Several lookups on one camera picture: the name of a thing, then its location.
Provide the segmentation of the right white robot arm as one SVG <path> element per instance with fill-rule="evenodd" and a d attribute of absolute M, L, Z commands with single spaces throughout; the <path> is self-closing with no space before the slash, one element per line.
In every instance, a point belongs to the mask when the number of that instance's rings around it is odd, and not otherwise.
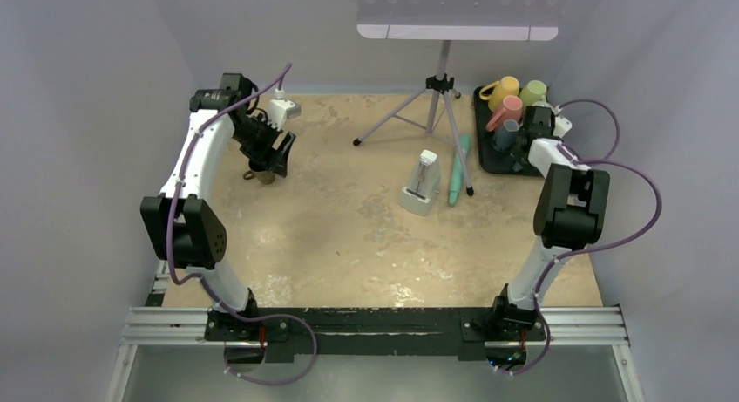
<path fill-rule="evenodd" d="M 535 241 L 515 278 L 492 304 L 489 325 L 502 338 L 530 330 L 537 305 L 562 265 L 602 234 L 610 174 L 578 162 L 555 133 L 558 113 L 543 101 L 525 109 L 515 152 L 544 177 L 532 228 Z"/>

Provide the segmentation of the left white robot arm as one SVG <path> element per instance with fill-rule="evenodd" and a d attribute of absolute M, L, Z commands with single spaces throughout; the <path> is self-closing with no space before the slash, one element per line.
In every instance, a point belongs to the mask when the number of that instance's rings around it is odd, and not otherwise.
<path fill-rule="evenodd" d="M 223 314 L 227 330 L 240 340 L 254 337 L 266 317 L 226 260 L 227 230 L 209 200 L 231 140 L 258 172 L 287 176 L 296 136 L 283 126 L 301 112 L 285 95 L 287 73 L 283 69 L 263 87 L 239 73 L 225 73 L 218 87 L 198 90 L 189 100 L 186 139 L 173 171 L 160 191 L 140 204 L 146 232 L 171 281 L 199 284 L 213 314 Z"/>

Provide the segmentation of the brown dark mug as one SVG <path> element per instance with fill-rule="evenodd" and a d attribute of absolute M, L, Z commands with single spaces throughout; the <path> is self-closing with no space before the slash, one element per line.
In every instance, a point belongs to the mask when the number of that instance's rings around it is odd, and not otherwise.
<path fill-rule="evenodd" d="M 244 181 L 257 180 L 262 185 L 270 185 L 275 182 L 276 175 L 264 167 L 250 162 L 248 164 L 248 170 L 242 174 L 242 179 Z"/>

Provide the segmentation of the grey blue small mug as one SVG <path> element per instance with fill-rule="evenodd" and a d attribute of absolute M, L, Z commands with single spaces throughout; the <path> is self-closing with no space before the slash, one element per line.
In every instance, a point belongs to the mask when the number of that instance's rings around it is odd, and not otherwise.
<path fill-rule="evenodd" d="M 517 120 L 506 119 L 493 131 L 492 148 L 499 153 L 510 151 L 516 142 L 519 128 Z"/>

